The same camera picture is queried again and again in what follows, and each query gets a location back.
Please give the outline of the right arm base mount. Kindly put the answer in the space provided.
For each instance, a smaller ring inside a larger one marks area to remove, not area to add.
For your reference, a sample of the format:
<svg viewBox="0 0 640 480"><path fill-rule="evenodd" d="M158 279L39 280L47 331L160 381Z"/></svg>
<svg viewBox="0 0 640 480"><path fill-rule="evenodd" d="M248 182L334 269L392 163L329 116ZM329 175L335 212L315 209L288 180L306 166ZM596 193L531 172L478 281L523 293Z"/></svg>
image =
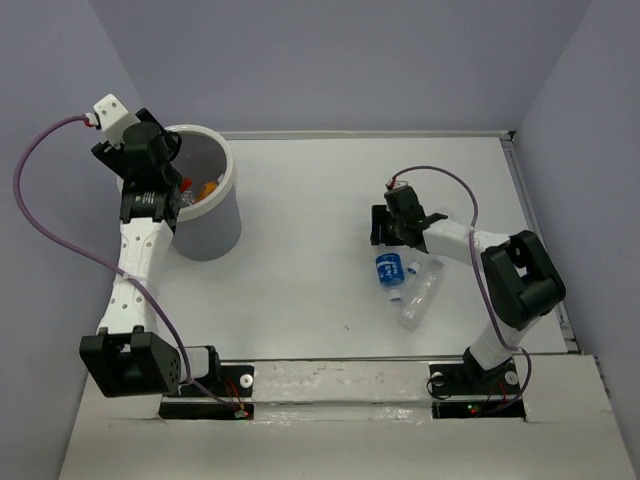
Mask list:
<svg viewBox="0 0 640 480"><path fill-rule="evenodd" d="M471 377L463 363L429 365L425 383L436 420L526 418L522 399L511 403L521 390L513 360L488 377Z"/></svg>

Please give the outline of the orange tea bottle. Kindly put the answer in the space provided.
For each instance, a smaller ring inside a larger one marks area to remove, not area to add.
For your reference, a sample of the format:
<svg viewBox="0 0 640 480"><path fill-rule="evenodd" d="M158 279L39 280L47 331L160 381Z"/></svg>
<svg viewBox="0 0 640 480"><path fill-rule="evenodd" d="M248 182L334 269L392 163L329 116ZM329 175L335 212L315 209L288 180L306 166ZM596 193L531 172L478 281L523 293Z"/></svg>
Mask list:
<svg viewBox="0 0 640 480"><path fill-rule="evenodd" d="M199 203L211 195L222 183L224 176L221 175L217 180L206 182L199 190L196 196L196 202Z"/></svg>

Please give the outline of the blue label water bottle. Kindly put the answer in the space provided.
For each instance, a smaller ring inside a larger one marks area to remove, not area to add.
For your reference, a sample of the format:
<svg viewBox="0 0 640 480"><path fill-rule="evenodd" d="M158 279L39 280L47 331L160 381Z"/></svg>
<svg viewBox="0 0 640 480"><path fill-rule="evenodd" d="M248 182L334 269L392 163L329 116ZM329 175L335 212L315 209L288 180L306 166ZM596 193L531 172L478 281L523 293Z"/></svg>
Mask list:
<svg viewBox="0 0 640 480"><path fill-rule="evenodd" d="M391 247L380 245L375 254L375 269L380 286L390 302L400 302L403 297L405 272L400 253Z"/></svg>

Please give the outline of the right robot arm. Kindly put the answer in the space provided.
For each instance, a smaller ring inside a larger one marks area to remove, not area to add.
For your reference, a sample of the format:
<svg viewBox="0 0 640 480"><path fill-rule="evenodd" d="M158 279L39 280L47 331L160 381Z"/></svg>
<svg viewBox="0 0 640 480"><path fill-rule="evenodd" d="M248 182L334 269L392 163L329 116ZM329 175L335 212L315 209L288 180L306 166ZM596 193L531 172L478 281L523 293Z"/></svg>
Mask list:
<svg viewBox="0 0 640 480"><path fill-rule="evenodd" d="M433 369L436 399L493 392L512 372L524 336L566 297L547 250L529 230L495 234L444 213L428 214L409 185L388 189L384 200L371 208L371 243L409 247L470 266L488 310L488 325L461 362Z"/></svg>

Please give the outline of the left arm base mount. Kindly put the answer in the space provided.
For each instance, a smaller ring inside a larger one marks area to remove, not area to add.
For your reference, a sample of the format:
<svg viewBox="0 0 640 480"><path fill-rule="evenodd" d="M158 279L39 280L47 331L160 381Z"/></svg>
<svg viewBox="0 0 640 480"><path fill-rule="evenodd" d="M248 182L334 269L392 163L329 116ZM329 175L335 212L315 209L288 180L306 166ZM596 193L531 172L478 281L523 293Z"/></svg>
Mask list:
<svg viewBox="0 0 640 480"><path fill-rule="evenodd" d="M221 402L193 385L184 385L176 394L161 399L158 415L164 420L252 420L254 380L253 365L223 364L219 380L214 377L198 379Z"/></svg>

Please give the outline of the crushed red cap bottle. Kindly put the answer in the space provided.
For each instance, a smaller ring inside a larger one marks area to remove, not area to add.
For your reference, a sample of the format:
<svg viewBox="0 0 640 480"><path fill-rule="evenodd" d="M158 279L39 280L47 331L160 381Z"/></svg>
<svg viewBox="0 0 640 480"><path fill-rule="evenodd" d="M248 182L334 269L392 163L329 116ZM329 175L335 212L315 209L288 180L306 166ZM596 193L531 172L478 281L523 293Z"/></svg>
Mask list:
<svg viewBox="0 0 640 480"><path fill-rule="evenodd" d="M183 208L191 206L195 203L195 195L192 190L192 184L193 182L191 179L184 178L180 186L181 204Z"/></svg>

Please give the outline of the clear bottle blue cap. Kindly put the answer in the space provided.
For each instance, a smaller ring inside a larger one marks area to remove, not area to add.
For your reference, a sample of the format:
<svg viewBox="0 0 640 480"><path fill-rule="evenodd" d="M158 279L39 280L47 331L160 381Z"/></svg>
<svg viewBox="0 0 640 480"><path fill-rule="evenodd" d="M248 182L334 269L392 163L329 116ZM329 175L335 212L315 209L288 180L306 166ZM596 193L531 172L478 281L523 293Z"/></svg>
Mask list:
<svg viewBox="0 0 640 480"><path fill-rule="evenodd" d="M398 317L399 325L415 332L438 293L443 279L444 262L440 257L428 256L424 260L411 260L406 272L408 284L403 292Z"/></svg>

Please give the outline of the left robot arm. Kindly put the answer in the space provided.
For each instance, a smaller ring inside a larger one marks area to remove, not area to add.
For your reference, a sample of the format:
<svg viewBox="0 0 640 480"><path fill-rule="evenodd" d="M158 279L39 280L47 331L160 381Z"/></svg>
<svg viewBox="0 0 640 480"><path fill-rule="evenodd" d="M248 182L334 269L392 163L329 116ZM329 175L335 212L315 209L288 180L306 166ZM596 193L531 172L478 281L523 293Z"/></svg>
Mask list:
<svg viewBox="0 0 640 480"><path fill-rule="evenodd" d="M122 181L120 253L109 303L95 334L79 354L107 398L171 395L189 384L209 395L221 370L206 360L192 364L176 328L157 300L162 266L191 186L173 166L182 139L145 108L123 114L115 133L92 152Z"/></svg>

